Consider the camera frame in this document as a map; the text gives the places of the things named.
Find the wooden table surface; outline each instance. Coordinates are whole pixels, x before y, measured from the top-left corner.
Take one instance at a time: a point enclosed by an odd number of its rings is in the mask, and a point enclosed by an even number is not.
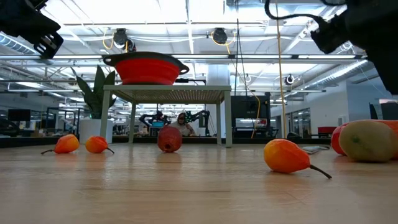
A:
[[[398,162],[311,155],[328,180],[271,172],[260,145],[41,156],[48,148],[0,150],[0,223],[398,223]]]

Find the ceiling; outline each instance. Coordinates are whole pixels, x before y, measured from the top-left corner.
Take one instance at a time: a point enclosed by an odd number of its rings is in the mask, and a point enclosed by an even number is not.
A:
[[[345,10],[341,7],[326,7],[317,0],[279,0],[278,13],[280,16],[293,13],[309,13],[319,15],[325,19],[331,18]],[[276,5],[271,4],[271,12],[276,15]],[[283,55],[323,54],[309,37],[309,31],[317,25],[307,17],[298,17],[284,21],[270,20],[264,12],[261,0],[240,0],[239,13],[236,13],[233,1],[230,0],[49,0],[47,7],[42,9],[43,15],[53,19],[61,25],[59,34],[65,39],[58,51],[58,55],[98,55],[120,54],[123,49],[113,46],[110,39],[117,28],[126,28],[128,36],[135,42],[137,51],[153,51],[164,54],[228,54],[226,46],[216,45],[211,39],[211,33],[217,27],[222,27],[227,33],[228,46],[231,54],[236,54],[237,33],[236,19],[239,18],[239,33],[242,54],[278,54],[277,40],[280,31],[280,49]],[[31,47],[30,43],[18,38],[18,42]],[[0,52],[4,55],[19,54],[8,47],[0,45]],[[334,55],[364,54],[350,43],[338,48]],[[45,65],[33,60],[8,60],[8,64],[18,66],[37,77],[18,76],[8,77],[0,72],[2,79],[31,78],[37,80],[45,78]],[[69,66],[76,62],[86,63],[84,60],[68,60],[64,65],[47,66],[47,77],[52,79],[73,78]],[[76,67],[78,74],[85,79],[94,79],[97,61],[91,66]],[[190,72],[183,77],[205,79],[208,74],[206,60],[187,60]],[[235,75],[234,62],[228,64],[231,74]],[[279,64],[261,63],[245,60],[244,70],[250,89],[279,88]],[[302,60],[299,62],[283,63],[282,76],[292,74],[296,82],[308,83],[316,76],[335,68],[339,63]],[[243,71],[242,63],[238,64],[238,71]],[[56,83],[54,88],[77,89],[67,83]],[[15,88],[27,88],[14,84]]]

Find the colander handle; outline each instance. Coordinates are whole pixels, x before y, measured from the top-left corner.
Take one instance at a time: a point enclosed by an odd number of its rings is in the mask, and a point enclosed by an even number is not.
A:
[[[180,75],[186,74],[189,72],[188,66],[184,65],[183,63],[180,64]]]

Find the small table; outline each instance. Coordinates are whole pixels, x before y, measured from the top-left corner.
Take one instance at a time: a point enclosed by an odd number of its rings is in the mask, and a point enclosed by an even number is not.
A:
[[[111,94],[132,103],[130,127],[134,127],[136,105],[139,103],[163,104],[215,104],[217,144],[221,144],[221,103],[225,104],[226,147],[232,147],[231,87],[230,86],[188,86],[188,85],[105,85],[101,117],[101,136],[106,135],[108,105]],[[129,143],[134,140],[130,131]]]

